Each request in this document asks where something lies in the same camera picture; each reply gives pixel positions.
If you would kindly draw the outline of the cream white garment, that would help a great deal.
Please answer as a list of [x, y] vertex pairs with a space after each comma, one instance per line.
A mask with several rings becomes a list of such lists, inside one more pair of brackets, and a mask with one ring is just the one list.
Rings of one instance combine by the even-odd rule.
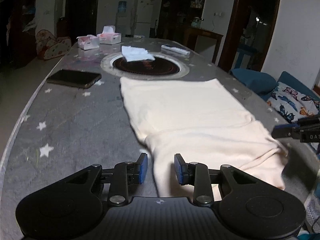
[[160, 197], [191, 197], [174, 156], [211, 169], [232, 165], [279, 189], [287, 150], [217, 79], [203, 82], [120, 79], [131, 127], [153, 159]]

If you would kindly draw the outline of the butterfly patterned pillow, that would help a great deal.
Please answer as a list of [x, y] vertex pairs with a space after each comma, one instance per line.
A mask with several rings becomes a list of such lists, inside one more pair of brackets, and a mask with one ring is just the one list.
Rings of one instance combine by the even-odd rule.
[[278, 82], [267, 104], [273, 107], [287, 122], [292, 123], [301, 118], [319, 113], [319, 100]]

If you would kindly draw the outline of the blue cushion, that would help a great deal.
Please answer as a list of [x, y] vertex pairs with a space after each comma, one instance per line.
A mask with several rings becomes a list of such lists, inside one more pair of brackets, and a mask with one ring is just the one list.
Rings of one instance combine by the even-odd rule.
[[254, 70], [237, 68], [231, 70], [230, 74], [259, 96], [268, 94], [277, 85], [272, 76]]

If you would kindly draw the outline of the blue sofa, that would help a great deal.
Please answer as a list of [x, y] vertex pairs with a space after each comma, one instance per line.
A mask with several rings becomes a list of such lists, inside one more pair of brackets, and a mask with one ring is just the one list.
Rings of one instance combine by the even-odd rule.
[[[289, 74], [288, 72], [282, 72], [280, 75], [280, 78], [276, 81], [285, 83], [286, 85], [290, 86], [291, 88], [297, 90], [298, 92], [301, 92], [303, 94], [306, 94], [308, 96], [312, 96], [313, 98], [316, 98], [319, 100], [319, 96], [317, 96], [312, 90], [310, 90], [308, 87], [306, 87], [303, 83], [301, 83], [298, 79], [296, 79], [294, 76]], [[271, 96], [272, 92], [269, 92], [266, 95], [260, 96], [265, 102], [267, 102], [267, 99]]]

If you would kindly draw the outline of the grey star-patterned tablecloth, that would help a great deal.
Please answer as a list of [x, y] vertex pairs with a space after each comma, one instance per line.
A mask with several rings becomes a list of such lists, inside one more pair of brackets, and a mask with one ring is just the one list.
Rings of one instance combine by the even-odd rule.
[[[122, 39], [122, 44], [102, 45], [99, 50], [80, 52], [77, 45], [56, 64], [60, 69], [101, 73], [101, 85], [77, 89], [46, 83], [37, 87], [17, 122], [4, 151], [1, 163], [1, 239], [23, 237], [15, 210], [25, 196], [71, 175], [91, 164], [104, 168], [126, 160], [135, 160], [143, 149], [136, 139], [120, 94], [120, 77], [105, 72], [104, 57], [121, 51], [121, 45], [144, 47], [159, 53], [161, 45], [186, 49], [179, 43], [152, 38]], [[269, 131], [277, 118], [285, 120], [256, 94], [232, 76], [191, 52], [189, 57], [166, 53], [189, 73], [181, 80], [207, 81], [217, 78], [235, 98]], [[306, 144], [281, 139], [289, 150], [289, 162], [282, 173], [285, 190], [306, 205], [313, 190], [319, 162]], [[40, 148], [54, 149], [49, 157], [40, 157]]]

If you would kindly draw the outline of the round induction hotpot cooker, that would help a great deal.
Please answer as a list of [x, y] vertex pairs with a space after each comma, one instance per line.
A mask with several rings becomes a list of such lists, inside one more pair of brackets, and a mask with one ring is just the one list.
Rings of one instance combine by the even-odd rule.
[[181, 60], [167, 54], [152, 52], [153, 61], [127, 62], [122, 53], [113, 53], [104, 57], [101, 68], [117, 77], [136, 80], [177, 80], [186, 76], [190, 69]]

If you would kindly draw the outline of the black smartphone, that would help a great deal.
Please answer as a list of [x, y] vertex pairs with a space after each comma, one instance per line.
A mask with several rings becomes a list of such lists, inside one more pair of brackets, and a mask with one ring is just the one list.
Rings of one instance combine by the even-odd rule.
[[61, 69], [46, 79], [47, 83], [88, 89], [102, 78], [101, 74], [79, 70]]

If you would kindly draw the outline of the dark wooden side table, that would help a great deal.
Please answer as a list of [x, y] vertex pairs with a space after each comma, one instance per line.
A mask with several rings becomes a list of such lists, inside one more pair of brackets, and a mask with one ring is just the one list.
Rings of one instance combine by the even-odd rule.
[[223, 35], [198, 27], [185, 27], [183, 45], [195, 50], [199, 41], [214, 43], [212, 63], [216, 63], [218, 52], [221, 46]]

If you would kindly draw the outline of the glass kettle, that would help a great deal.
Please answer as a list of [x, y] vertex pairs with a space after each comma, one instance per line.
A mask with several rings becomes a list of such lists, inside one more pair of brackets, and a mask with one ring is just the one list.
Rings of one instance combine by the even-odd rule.
[[194, 28], [199, 28], [202, 22], [203, 22], [203, 18], [194, 17], [194, 19], [191, 22], [191, 26]]

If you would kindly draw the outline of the left pink tissue box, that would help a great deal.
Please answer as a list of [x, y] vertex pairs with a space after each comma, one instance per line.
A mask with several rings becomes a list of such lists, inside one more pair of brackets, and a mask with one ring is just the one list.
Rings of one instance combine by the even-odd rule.
[[78, 47], [82, 50], [97, 49], [100, 47], [99, 37], [94, 35], [79, 36]]

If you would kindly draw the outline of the pink tissue box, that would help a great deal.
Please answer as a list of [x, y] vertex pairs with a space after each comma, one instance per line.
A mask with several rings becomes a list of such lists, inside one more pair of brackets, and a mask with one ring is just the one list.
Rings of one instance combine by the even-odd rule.
[[99, 37], [94, 35], [79, 36], [78, 47], [82, 50], [97, 49], [100, 47]]
[[121, 33], [116, 33], [114, 25], [107, 25], [103, 27], [102, 33], [98, 34], [100, 44], [119, 44], [121, 42]]

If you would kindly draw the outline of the right pink tissue box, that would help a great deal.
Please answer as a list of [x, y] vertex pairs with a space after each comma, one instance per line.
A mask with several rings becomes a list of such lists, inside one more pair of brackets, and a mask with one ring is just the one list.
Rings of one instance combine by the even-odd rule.
[[107, 25], [103, 27], [102, 33], [98, 34], [100, 44], [119, 44], [121, 42], [121, 33], [116, 33], [114, 25]]

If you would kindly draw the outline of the water dispenser with bottle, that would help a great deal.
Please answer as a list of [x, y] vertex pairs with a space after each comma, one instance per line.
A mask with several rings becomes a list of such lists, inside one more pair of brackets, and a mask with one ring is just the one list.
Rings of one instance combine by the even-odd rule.
[[116, 13], [116, 32], [122, 37], [128, 33], [129, 17], [127, 11], [127, 1], [119, 1]]

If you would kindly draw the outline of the polka dot play tent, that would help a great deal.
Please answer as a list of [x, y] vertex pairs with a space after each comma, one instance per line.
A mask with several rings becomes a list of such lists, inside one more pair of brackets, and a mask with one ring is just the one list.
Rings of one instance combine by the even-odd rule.
[[50, 60], [66, 55], [72, 47], [71, 39], [68, 37], [55, 37], [46, 29], [36, 34], [36, 51], [40, 60]]

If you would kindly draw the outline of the white refrigerator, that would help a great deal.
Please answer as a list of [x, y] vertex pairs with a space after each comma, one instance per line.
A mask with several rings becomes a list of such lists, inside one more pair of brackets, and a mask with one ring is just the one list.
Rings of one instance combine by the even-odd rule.
[[153, 14], [153, 0], [135, 0], [133, 35], [149, 37]]

